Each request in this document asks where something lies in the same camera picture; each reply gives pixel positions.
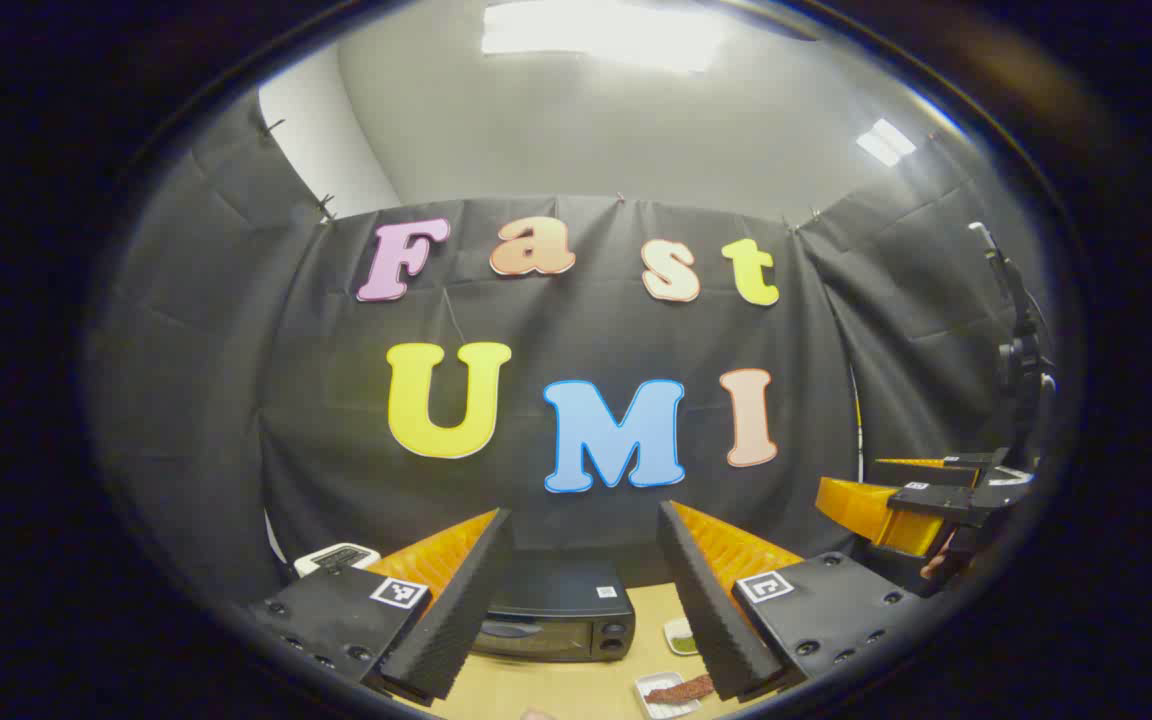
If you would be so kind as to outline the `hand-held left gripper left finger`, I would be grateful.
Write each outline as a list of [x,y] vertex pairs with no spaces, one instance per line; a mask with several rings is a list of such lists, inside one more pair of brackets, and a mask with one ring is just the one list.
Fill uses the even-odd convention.
[[329,562],[251,616],[308,664],[429,706],[465,665],[513,548],[511,511],[483,511],[367,568]]

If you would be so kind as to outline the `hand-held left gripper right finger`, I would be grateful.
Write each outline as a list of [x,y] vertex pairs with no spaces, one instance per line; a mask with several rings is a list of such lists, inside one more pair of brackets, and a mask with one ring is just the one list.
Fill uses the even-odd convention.
[[909,638],[925,611],[846,553],[799,559],[675,501],[659,506],[657,541],[722,700],[828,685]]

